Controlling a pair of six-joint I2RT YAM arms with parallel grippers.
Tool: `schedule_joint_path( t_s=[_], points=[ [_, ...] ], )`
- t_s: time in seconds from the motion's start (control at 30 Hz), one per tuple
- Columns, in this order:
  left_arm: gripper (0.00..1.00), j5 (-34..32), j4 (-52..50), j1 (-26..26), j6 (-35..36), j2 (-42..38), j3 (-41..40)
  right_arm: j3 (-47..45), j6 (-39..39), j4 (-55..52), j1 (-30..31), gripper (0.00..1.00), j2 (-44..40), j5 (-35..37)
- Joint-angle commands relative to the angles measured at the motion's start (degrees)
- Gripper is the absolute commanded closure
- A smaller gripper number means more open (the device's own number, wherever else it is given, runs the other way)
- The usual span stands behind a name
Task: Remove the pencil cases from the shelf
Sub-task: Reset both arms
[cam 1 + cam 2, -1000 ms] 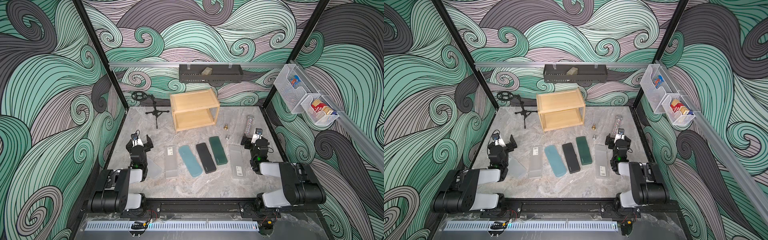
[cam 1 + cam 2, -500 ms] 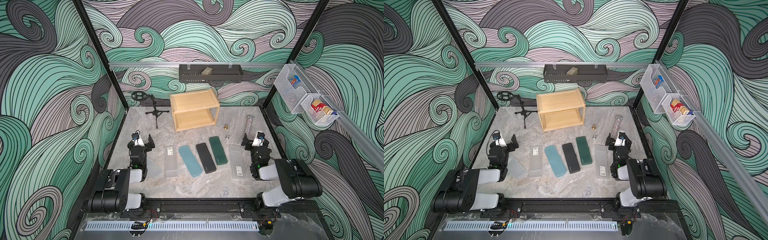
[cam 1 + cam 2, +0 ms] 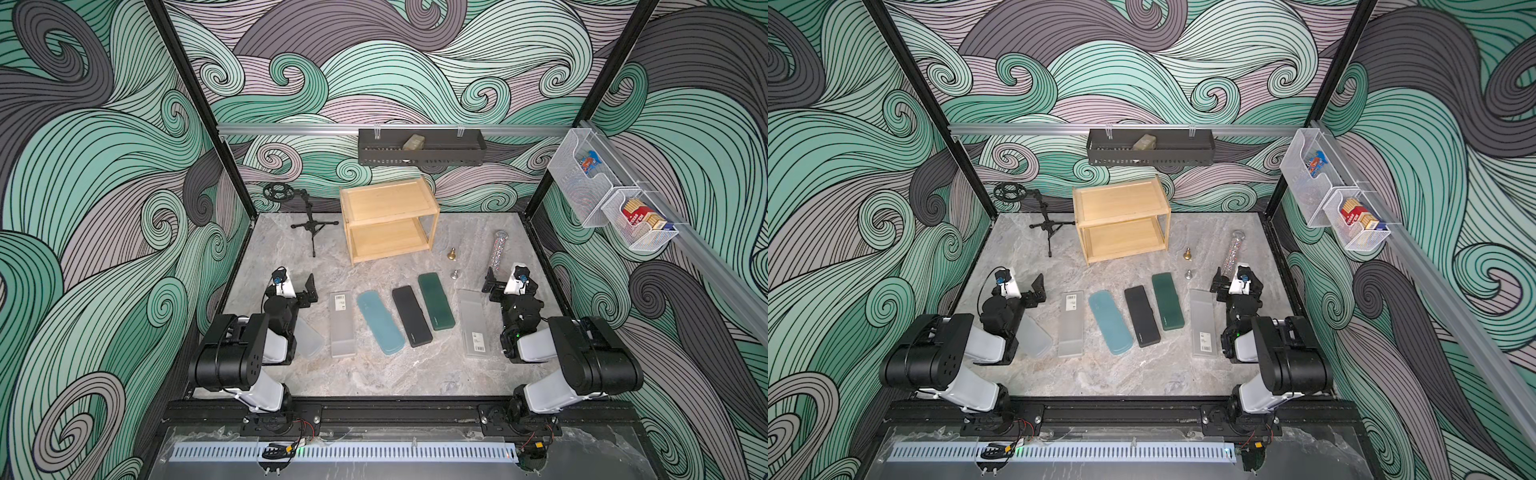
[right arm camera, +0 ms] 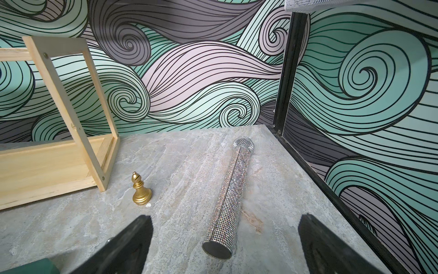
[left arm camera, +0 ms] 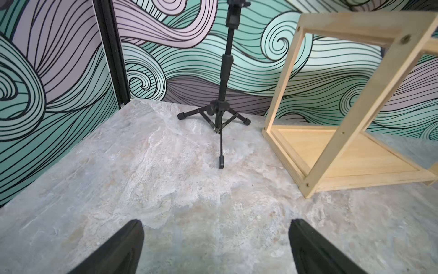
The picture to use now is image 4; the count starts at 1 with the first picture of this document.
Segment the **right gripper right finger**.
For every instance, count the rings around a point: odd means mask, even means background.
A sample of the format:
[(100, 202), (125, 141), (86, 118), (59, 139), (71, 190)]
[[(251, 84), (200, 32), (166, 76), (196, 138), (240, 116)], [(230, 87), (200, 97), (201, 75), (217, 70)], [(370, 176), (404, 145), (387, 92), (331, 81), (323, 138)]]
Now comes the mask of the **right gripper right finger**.
[(311, 274), (381, 274), (315, 216), (304, 214), (298, 225)]

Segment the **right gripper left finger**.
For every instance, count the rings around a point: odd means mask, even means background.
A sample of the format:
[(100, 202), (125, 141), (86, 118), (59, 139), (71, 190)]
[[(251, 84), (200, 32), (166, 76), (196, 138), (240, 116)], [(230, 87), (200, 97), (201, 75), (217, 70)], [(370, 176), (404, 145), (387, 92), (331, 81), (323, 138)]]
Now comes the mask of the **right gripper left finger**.
[(141, 274), (153, 233), (151, 217), (140, 215), (73, 273)]

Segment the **dark green pencil case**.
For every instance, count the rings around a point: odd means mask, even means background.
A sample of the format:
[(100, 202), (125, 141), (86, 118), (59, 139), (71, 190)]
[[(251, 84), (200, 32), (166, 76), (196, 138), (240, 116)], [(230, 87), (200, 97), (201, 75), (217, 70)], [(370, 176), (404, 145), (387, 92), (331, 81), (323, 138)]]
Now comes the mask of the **dark green pencil case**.
[(16, 268), (8, 269), (1, 272), (1, 274), (60, 274), (60, 271), (51, 260), (45, 258)]

